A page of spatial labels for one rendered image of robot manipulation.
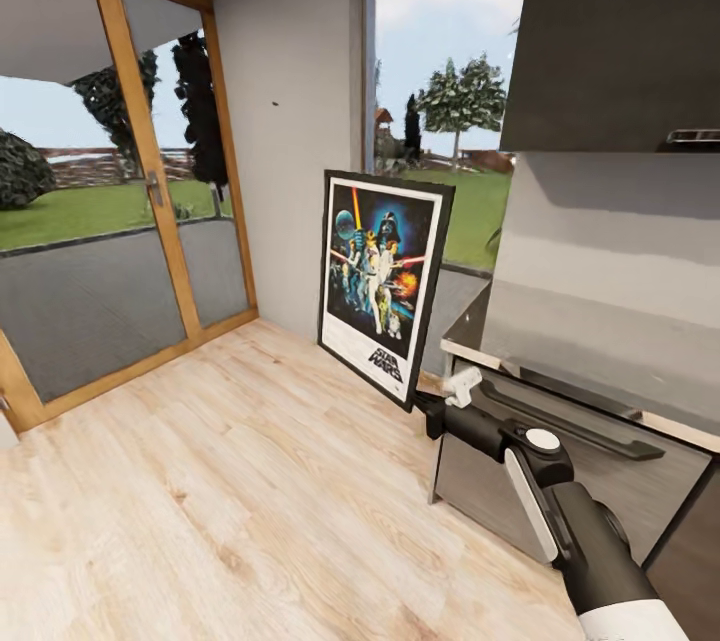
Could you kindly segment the poster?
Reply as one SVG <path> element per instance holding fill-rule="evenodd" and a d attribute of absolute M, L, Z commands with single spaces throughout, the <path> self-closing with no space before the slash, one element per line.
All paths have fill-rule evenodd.
<path fill-rule="evenodd" d="M 408 414 L 455 191 L 325 169 L 317 346 Z"/>

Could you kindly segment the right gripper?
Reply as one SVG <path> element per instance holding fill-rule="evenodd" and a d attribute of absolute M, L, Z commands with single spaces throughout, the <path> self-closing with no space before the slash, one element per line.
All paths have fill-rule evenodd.
<path fill-rule="evenodd" d="M 426 434 L 433 441 L 445 433 L 451 433 L 469 446 L 476 448 L 478 425 L 489 413 L 474 407 L 471 403 L 463 408 L 448 405 L 445 397 L 426 393 L 417 388 L 416 394 L 409 394 L 413 407 L 426 415 Z"/>

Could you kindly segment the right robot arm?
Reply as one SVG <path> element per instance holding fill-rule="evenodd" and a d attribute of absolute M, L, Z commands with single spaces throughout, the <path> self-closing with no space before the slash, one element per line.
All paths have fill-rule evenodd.
<path fill-rule="evenodd" d="M 506 464 L 528 517 L 567 595 L 586 641 L 688 641 L 641 565 L 616 515 L 575 481 L 571 457 L 553 434 L 471 404 L 476 366 L 443 384 L 446 396 L 417 388 L 413 407 L 426 415 L 433 441 L 451 433 Z"/>

